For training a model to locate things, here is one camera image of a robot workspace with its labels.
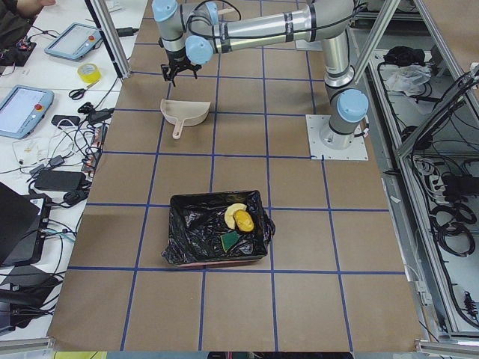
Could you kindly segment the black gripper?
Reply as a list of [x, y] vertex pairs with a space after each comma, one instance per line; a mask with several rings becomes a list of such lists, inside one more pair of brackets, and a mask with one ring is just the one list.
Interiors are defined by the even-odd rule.
[[195, 79], [198, 78], [198, 71], [202, 66], [199, 64], [193, 64], [188, 59], [185, 52], [166, 52], [166, 55], [168, 63], [160, 65], [164, 80], [170, 81], [175, 87], [175, 78], [177, 74], [186, 70], [191, 70]]

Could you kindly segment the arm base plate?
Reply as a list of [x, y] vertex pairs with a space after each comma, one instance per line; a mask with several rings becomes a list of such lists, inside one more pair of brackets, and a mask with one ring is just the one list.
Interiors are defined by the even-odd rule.
[[306, 128], [310, 158], [332, 161], [367, 161], [364, 135], [359, 123], [354, 133], [339, 135], [329, 126], [330, 115], [307, 114]]

